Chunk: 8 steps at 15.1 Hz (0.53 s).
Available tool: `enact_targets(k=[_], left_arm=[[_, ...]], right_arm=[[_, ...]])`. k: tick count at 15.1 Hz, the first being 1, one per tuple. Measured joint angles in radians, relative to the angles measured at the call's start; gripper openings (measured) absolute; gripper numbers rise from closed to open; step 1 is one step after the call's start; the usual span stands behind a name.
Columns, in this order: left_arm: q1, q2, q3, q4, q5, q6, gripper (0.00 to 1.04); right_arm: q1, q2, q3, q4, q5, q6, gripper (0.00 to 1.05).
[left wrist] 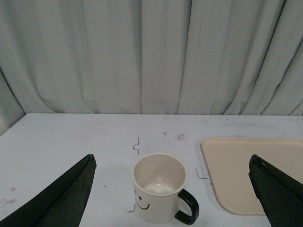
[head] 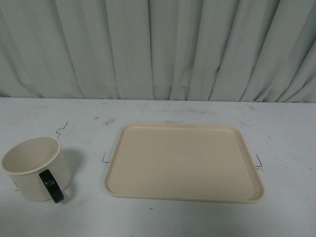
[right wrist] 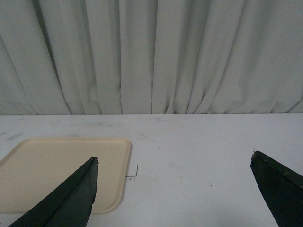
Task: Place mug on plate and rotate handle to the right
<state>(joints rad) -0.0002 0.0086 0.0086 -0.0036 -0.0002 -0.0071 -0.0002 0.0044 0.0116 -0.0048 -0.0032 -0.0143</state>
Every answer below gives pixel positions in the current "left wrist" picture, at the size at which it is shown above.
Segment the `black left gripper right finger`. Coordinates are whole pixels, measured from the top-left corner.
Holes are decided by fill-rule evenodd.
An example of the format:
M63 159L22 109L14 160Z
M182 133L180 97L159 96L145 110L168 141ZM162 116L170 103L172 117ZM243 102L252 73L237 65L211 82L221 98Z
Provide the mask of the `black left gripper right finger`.
M303 225L303 184L269 162L253 155L249 178L254 193L273 227Z

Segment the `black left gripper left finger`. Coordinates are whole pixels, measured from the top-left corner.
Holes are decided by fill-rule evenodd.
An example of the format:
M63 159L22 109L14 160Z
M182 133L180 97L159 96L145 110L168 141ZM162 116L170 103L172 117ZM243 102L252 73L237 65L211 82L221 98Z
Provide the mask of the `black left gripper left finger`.
M97 163L86 155L25 205L2 227L78 227L89 200Z

